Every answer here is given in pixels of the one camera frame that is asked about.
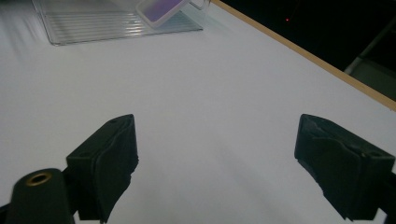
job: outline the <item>clear plastic container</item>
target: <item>clear plastic container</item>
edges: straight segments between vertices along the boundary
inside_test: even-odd
[[[192,0],[159,27],[136,13],[141,0],[33,0],[55,46],[74,43],[203,30],[210,0]]]

